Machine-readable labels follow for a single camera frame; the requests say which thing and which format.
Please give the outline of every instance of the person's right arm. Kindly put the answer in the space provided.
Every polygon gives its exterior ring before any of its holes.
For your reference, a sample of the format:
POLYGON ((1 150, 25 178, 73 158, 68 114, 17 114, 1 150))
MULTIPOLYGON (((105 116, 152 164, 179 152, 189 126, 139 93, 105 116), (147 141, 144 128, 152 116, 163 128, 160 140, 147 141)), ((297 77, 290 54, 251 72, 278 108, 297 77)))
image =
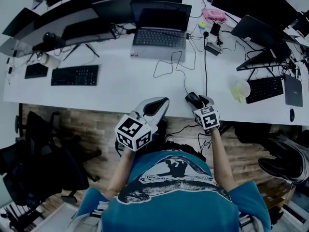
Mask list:
POLYGON ((230 164, 227 159, 225 149, 221 140, 221 135, 217 128, 211 128, 213 169, 216 182, 227 192, 237 187, 230 164))

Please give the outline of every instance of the pink tissue package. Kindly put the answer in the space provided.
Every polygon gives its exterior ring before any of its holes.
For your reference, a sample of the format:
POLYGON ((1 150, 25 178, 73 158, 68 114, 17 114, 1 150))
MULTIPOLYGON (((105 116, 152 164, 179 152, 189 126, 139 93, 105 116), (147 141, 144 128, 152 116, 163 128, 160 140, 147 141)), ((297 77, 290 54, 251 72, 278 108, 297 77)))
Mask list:
POLYGON ((205 19, 212 21, 226 21, 226 15, 219 10, 202 9, 202 13, 205 19))

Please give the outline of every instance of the person's left arm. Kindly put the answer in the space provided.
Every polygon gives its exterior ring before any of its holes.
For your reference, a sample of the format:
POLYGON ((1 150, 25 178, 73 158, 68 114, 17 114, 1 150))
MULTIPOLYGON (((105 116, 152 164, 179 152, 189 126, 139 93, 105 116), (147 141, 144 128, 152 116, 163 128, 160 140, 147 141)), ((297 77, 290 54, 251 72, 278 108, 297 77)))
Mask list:
POLYGON ((114 196, 116 196, 121 188, 126 185, 127 179, 131 172, 134 157, 135 152, 126 147, 120 158, 117 169, 107 187, 107 191, 103 194, 106 199, 111 200, 114 196))

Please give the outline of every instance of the laptop screen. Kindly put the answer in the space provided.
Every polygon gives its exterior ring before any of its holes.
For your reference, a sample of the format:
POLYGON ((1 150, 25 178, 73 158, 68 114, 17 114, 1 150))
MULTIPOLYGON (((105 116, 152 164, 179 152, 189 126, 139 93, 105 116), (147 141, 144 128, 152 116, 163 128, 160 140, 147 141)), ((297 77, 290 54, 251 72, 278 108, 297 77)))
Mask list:
POLYGON ((152 27, 187 30, 191 5, 152 1, 132 2, 132 12, 138 28, 152 27))

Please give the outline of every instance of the blue t-shirt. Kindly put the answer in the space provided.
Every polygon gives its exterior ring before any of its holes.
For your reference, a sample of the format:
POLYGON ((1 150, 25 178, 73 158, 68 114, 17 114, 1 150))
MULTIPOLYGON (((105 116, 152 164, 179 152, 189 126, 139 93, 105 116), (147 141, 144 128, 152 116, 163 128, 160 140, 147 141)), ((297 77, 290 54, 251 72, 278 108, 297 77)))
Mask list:
MULTIPOLYGON (((99 201, 107 201, 99 194, 87 196, 77 216, 96 209, 99 201)), ((128 184, 102 212, 101 222, 104 232, 238 232, 239 212, 255 216, 264 231, 270 231, 267 208, 253 181, 228 193, 199 158, 161 151, 134 162, 128 184)))

